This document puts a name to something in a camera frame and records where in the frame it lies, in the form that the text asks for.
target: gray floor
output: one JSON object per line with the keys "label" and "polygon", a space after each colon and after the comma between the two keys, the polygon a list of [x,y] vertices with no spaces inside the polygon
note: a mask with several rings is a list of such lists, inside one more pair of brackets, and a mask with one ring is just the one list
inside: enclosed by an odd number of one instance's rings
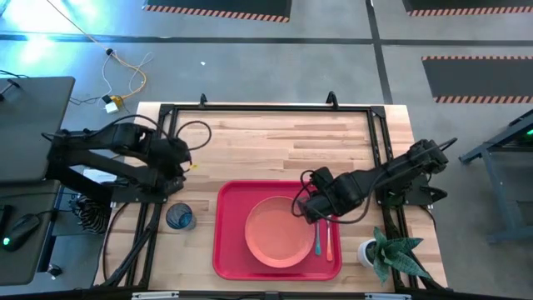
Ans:
{"label": "gray floor", "polygon": [[[291,22],[277,24],[214,17],[143,12],[142,0],[55,1],[66,3],[70,15],[88,32],[112,36],[207,38],[371,38],[364,0],[293,0]],[[25,5],[40,6],[28,17]],[[533,14],[458,17],[408,17],[401,0],[374,0],[381,38],[446,40],[533,40]],[[124,16],[121,22],[107,17]],[[12,1],[0,17],[0,33],[77,34],[44,1]],[[334,90],[342,103],[383,103],[372,45],[249,44],[249,43],[111,43],[127,61],[144,67],[147,88],[139,101],[198,101],[205,93],[213,102],[322,103]],[[107,91],[101,68],[105,54],[86,42],[1,41],[0,68],[29,76],[71,75],[73,96],[85,98]],[[449,197],[436,204],[437,233],[451,288],[518,298],[533,295],[533,242],[486,243],[485,236],[503,229],[496,201],[481,161],[463,167],[456,158],[485,141],[510,120],[529,110],[525,104],[445,105],[431,99],[421,65],[425,55],[531,55],[533,47],[383,47],[386,72],[395,104],[409,108],[415,138],[444,141],[458,137],[447,150],[448,169],[432,184]],[[125,93],[131,73],[116,63],[107,66],[115,93]],[[97,105],[69,105],[65,128],[99,128],[125,115],[107,115]],[[69,221],[61,225],[72,226]],[[50,284],[37,276],[27,287],[1,287],[0,293],[86,288],[96,269],[101,239],[64,235],[54,248],[64,277]],[[77,263],[91,258],[87,269]]]}

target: wooden table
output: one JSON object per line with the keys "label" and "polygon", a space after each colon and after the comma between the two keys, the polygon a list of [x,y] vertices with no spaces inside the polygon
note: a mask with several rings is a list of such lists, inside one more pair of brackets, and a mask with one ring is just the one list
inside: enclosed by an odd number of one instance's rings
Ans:
{"label": "wooden table", "polygon": [[[137,113],[157,120],[159,102],[141,102]],[[394,156],[400,156],[414,142],[406,106],[385,106]],[[366,115],[358,112],[200,112],[182,111],[178,124],[192,120],[208,123],[211,142],[192,153],[197,168],[187,174],[185,188],[163,206],[155,248],[151,290],[222,290],[285,292],[392,292],[390,279],[383,286],[372,269],[357,261],[357,248],[372,238],[375,226],[384,228],[381,209],[372,201],[369,213],[359,223],[341,225],[342,268],[326,282],[243,282],[218,277],[212,267],[212,246],[221,186],[235,179],[298,180],[306,169],[327,166],[334,176],[355,169],[374,167]],[[153,127],[145,120],[137,123]],[[382,147],[380,127],[376,126]],[[180,138],[194,147],[205,141],[201,125],[187,127]],[[139,161],[127,160],[133,165]],[[174,203],[185,202],[197,216],[190,231],[169,228],[164,216]],[[132,246],[140,205],[127,207],[110,233],[107,247],[108,272],[114,271]],[[362,206],[342,219],[361,214]],[[446,285],[433,223],[419,207],[405,207],[410,237],[424,238],[415,254],[431,276]],[[137,268],[142,272],[144,252]],[[102,282],[101,268],[95,283]]]}

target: snake plant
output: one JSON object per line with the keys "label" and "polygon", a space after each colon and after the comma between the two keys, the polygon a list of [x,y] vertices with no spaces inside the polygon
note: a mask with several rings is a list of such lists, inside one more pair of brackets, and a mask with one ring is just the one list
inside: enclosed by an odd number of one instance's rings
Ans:
{"label": "snake plant", "polygon": [[430,275],[407,253],[416,247],[421,238],[395,238],[387,240],[378,227],[374,228],[375,242],[366,247],[366,257],[374,265],[374,272],[383,284],[389,278],[389,267],[409,275],[430,278]]}

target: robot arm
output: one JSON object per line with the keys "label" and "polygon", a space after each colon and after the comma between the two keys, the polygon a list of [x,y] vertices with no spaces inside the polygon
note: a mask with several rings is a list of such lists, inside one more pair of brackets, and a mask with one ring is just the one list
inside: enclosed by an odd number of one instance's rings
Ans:
{"label": "robot arm", "polygon": [[[156,133],[154,129],[130,122],[111,124],[97,131],[59,131],[52,135],[47,178],[57,179],[75,191],[105,202],[131,199],[158,203],[183,188],[186,179],[181,163],[190,162],[191,154],[187,144],[178,137],[161,139]],[[103,149],[137,158],[146,166],[134,167],[92,152]],[[112,189],[91,182],[70,169],[77,165],[126,178],[128,187]]]}
{"label": "robot arm", "polygon": [[421,174],[437,174],[446,168],[448,159],[442,151],[455,141],[456,138],[437,145],[432,140],[420,140],[407,153],[379,167],[345,172],[336,178],[327,167],[321,167],[311,172],[310,184],[316,191],[311,192],[307,201],[296,199],[301,215],[308,223],[330,215],[340,217],[361,206],[376,188],[405,195],[411,182]]}

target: potted plant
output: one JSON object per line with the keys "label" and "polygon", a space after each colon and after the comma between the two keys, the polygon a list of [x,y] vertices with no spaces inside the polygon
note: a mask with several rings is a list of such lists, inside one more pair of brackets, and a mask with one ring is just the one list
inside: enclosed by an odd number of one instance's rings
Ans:
{"label": "potted plant", "polygon": [[374,238],[359,246],[357,257],[366,268],[374,267],[381,284],[389,278],[389,267],[408,275],[430,278],[430,275],[407,255],[420,242],[421,238],[412,237],[387,240],[380,229],[375,227]]}

